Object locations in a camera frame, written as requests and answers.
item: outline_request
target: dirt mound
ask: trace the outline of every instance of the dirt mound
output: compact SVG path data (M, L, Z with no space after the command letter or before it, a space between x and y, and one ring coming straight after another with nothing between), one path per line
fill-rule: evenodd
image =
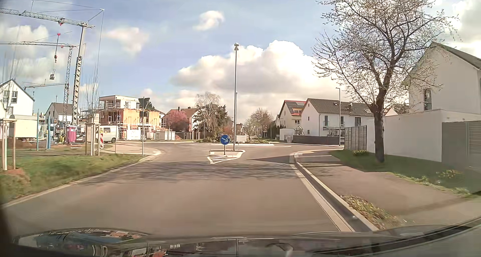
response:
M15 141L15 148L16 149L31 149L33 147L36 147L36 143L33 142L28 142L28 141L21 141L21 140L16 140ZM8 148L13 148L14 147L14 139L12 137L9 137L7 140L7 147Z

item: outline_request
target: lamp post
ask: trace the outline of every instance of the lamp post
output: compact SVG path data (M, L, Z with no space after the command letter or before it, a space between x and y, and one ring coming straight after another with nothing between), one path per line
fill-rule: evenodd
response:
M237 51L239 50L238 48L239 44L235 43L234 44L234 51L236 52L236 62L234 66L234 146L233 150L236 150L236 134L237 134Z
M339 146L340 146L340 88L339 89Z

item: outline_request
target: portable toilet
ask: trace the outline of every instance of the portable toilet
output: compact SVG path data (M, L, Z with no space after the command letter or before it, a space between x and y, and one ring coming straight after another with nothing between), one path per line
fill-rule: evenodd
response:
M72 143L77 141L77 126L69 125L67 126L67 143Z

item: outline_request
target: asphalt road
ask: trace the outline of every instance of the asphalt road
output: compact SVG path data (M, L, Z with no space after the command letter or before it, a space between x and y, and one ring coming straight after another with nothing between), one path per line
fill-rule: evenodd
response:
M203 143L147 142L163 153L5 208L14 235L112 227L169 237L337 231L297 176L289 155L333 147L238 146L238 159L211 164Z

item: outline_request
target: green grass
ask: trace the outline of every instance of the green grass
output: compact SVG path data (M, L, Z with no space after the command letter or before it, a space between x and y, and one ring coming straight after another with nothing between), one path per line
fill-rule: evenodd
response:
M135 154L102 154L101 156L21 156L21 171L0 172L3 200L47 190L74 180L100 174L109 169L137 162Z
M385 161L379 163L372 153L354 156L351 150L334 150L330 154L339 158L346 166L364 172L392 172L398 177L435 186L438 189L449 189L449 191L462 196L477 193L481 188L479 186L481 174L466 169L453 177L443 177L442 173L453 168L441 162L385 155Z

